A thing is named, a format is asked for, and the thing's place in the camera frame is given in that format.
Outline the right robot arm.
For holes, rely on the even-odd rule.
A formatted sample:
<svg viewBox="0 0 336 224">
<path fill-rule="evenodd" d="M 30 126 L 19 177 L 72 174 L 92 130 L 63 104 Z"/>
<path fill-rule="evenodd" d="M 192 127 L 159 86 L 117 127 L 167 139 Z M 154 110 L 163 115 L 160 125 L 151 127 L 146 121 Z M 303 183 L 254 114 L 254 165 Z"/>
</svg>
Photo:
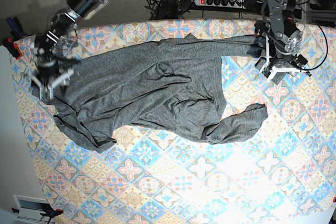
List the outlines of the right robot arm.
<svg viewBox="0 0 336 224">
<path fill-rule="evenodd" d="M 74 74 L 73 65 L 79 60 L 70 59 L 63 54 L 65 47 L 76 44 L 70 33 L 76 31 L 79 22 L 91 18 L 103 9 L 109 0 L 66 0 L 67 9 L 56 14 L 46 32 L 35 35 L 30 44 L 36 70 L 27 75 L 39 88 L 41 100 L 51 100 L 54 90 L 69 85 Z"/>
</svg>

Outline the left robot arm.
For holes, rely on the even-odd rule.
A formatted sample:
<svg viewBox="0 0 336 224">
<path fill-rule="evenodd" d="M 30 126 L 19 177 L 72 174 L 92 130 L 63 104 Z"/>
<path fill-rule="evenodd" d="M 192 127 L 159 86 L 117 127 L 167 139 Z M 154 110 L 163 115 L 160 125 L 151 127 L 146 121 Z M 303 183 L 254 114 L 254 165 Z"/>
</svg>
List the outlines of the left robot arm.
<svg viewBox="0 0 336 224">
<path fill-rule="evenodd" d="M 259 35 L 264 37 L 266 56 L 255 67 L 268 82 L 278 85 L 285 75 L 311 75 L 305 68 L 307 59 L 300 54 L 302 31 L 297 28 L 293 12 L 296 0 L 264 0 L 262 21 L 256 23 Z"/>
</svg>

